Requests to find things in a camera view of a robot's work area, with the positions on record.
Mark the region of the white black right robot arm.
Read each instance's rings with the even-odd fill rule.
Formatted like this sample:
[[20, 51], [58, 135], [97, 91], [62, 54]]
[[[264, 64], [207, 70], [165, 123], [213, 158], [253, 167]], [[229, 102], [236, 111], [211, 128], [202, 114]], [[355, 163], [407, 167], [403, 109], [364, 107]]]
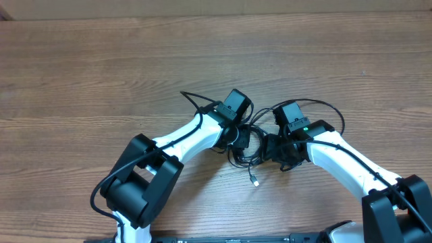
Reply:
[[413, 174], [403, 178], [350, 146], [322, 119], [310, 122], [295, 101], [270, 108], [279, 126], [264, 138], [262, 158], [288, 171], [308, 161], [324, 169], [362, 207], [362, 223], [350, 220], [319, 233], [292, 234], [291, 242], [430, 242], [431, 192]]

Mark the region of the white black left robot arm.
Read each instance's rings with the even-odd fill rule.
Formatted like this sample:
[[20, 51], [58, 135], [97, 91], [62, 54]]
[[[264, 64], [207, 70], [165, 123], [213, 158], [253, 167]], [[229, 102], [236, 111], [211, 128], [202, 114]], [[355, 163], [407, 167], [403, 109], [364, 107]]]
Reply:
[[252, 101], [233, 89], [224, 101], [197, 107], [192, 121], [158, 138], [139, 134], [94, 189], [117, 223], [112, 242], [150, 242], [150, 225], [166, 205], [186, 162], [201, 151], [227, 148], [240, 138]]

